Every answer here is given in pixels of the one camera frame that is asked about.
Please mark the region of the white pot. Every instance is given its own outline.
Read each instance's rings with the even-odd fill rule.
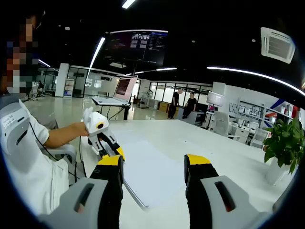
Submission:
[[[267,182],[270,185],[276,185],[285,174],[288,174],[289,168],[290,166],[287,165],[282,165],[282,167],[279,167],[277,163],[277,158],[274,157],[266,174]]]

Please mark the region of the white paper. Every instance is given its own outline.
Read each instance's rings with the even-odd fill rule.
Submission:
[[[155,207],[184,183],[184,165],[168,158],[148,141],[123,143],[124,182],[145,207]]]

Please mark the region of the air conditioner vent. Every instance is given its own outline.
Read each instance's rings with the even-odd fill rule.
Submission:
[[[262,55],[290,63],[294,52],[295,44],[292,39],[279,31],[269,28],[261,28]]]

